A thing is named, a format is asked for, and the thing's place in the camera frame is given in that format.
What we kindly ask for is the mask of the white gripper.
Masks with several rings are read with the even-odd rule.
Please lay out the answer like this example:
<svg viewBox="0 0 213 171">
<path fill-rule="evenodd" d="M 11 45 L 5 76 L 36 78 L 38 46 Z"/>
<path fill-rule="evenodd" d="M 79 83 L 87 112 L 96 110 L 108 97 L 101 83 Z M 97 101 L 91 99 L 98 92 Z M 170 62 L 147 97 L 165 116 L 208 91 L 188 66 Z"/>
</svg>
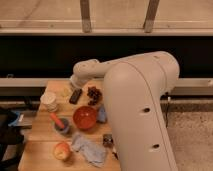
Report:
<svg viewBox="0 0 213 171">
<path fill-rule="evenodd" d="M 70 83 L 74 89 L 81 89 L 86 82 L 75 75 L 70 77 Z M 69 88 L 64 88 L 61 92 L 62 97 L 69 97 L 71 95 L 71 90 Z"/>
</svg>

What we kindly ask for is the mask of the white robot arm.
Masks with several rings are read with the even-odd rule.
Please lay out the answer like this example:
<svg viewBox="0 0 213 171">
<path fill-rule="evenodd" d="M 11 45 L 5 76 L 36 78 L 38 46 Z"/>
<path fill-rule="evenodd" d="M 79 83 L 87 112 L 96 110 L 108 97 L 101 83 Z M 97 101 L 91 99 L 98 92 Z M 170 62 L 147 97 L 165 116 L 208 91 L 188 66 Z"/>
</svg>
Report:
<svg viewBox="0 0 213 171">
<path fill-rule="evenodd" d="M 165 51 L 100 62 L 78 62 L 70 85 L 103 80 L 103 102 L 121 171 L 178 171 L 160 106 L 179 78 L 179 64 Z"/>
</svg>

